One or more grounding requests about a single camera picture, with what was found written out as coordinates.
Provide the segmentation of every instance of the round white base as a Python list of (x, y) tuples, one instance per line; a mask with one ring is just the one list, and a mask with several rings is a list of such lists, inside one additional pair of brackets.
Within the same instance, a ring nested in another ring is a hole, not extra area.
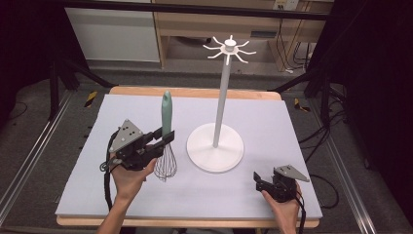
[(186, 149), (192, 162), (202, 170), (225, 173), (240, 163), (244, 155), (244, 143), (235, 130), (222, 125), (218, 146), (215, 148), (214, 132), (214, 123), (201, 125), (189, 135)]

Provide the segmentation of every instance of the triangular metal bracket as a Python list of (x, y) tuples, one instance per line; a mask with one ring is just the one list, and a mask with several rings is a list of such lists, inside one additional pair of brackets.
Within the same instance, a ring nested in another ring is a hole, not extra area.
[(143, 132), (129, 119), (126, 119), (115, 139), (113, 139), (109, 152), (117, 152), (142, 136)]
[(286, 177), (296, 178), (306, 182), (310, 182), (310, 180), (306, 178), (305, 175), (298, 172), (298, 170), (296, 170), (291, 165), (274, 168), (274, 171)]

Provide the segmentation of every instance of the human hand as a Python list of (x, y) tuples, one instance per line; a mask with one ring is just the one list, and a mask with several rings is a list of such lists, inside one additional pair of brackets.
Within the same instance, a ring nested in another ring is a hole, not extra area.
[[(283, 234), (296, 233), (295, 227), (298, 218), (298, 211), (300, 205), (295, 199), (288, 202), (279, 203), (273, 199), (273, 197), (265, 190), (261, 191), (264, 199), (270, 205), (273, 211), (277, 225), (279, 226), (280, 232)], [(301, 198), (300, 185), (297, 183), (297, 198)]]
[[(115, 157), (115, 153), (110, 154), (110, 158)], [(124, 167), (117, 167), (112, 171), (116, 184), (115, 202), (125, 202), (130, 204), (139, 192), (146, 177), (154, 172), (156, 159), (152, 159), (148, 166), (141, 171), (128, 171)]]

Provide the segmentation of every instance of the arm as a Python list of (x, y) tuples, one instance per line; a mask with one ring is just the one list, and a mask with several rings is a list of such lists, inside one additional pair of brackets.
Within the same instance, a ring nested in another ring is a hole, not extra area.
[[(295, 234), (298, 211), (300, 209), (298, 202), (294, 199), (285, 203), (278, 203), (267, 191), (263, 190), (261, 193), (270, 205), (271, 210), (273, 210), (280, 232), (282, 234)], [(297, 184), (297, 198), (300, 197), (298, 193), (301, 194), (301, 190), (300, 186)]]
[(117, 194), (115, 202), (105, 220), (100, 224), (96, 233), (119, 233), (125, 219), (128, 207), (139, 192), (143, 181), (153, 173), (156, 159), (153, 159), (142, 171), (127, 171), (123, 167), (117, 167), (112, 171), (115, 180)]

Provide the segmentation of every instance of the white cabinet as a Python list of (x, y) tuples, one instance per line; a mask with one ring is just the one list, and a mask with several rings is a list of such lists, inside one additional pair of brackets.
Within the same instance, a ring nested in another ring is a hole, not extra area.
[(87, 60), (160, 62), (151, 12), (66, 8), (66, 13)]

